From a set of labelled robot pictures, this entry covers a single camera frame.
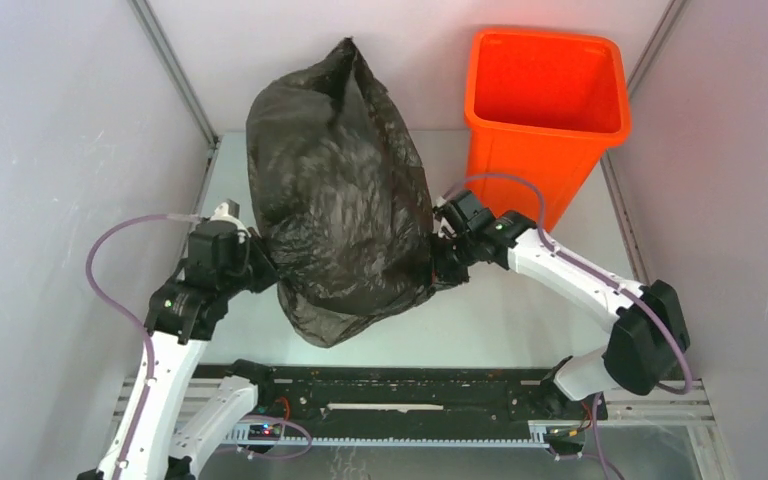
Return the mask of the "black plastic trash bag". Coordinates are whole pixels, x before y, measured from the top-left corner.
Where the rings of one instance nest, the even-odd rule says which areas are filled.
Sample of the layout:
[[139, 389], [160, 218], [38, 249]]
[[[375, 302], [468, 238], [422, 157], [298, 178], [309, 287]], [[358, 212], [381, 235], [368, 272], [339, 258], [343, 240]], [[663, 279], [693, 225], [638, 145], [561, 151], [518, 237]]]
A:
[[257, 229], [305, 341], [336, 346], [433, 295], [426, 172], [351, 38], [264, 88], [245, 134]]

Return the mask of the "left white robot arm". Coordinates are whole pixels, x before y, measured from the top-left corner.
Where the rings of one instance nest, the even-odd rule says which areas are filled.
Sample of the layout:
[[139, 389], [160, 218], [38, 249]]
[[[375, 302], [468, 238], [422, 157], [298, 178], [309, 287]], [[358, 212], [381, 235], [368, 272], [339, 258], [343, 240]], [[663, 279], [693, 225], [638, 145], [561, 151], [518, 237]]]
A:
[[82, 479], [195, 479], [238, 421], [264, 416], [276, 403], [275, 388], [263, 378], [231, 374], [183, 427], [177, 425], [190, 380], [230, 300], [243, 291], [262, 292], [277, 276], [255, 232], [234, 216], [172, 214], [170, 220], [195, 226], [187, 254], [150, 297], [147, 317], [138, 319], [101, 289], [93, 263], [115, 233], [163, 218], [151, 214], [115, 225], [86, 258], [90, 287], [136, 327], [143, 353], [109, 450], [97, 467], [80, 473]]

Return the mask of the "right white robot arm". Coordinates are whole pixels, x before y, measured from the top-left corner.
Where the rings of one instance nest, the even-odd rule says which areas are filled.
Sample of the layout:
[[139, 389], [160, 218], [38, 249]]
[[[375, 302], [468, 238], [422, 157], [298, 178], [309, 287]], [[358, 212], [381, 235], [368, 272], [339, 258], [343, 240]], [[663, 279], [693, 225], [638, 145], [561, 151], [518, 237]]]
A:
[[606, 346], [561, 360], [542, 380], [545, 411], [566, 418], [582, 400], [623, 389], [645, 396], [686, 365], [689, 334], [676, 290], [619, 277], [563, 248], [537, 223], [516, 212], [495, 216], [469, 190], [438, 200], [435, 274], [453, 285], [479, 262], [529, 277], [588, 312], [609, 335]]

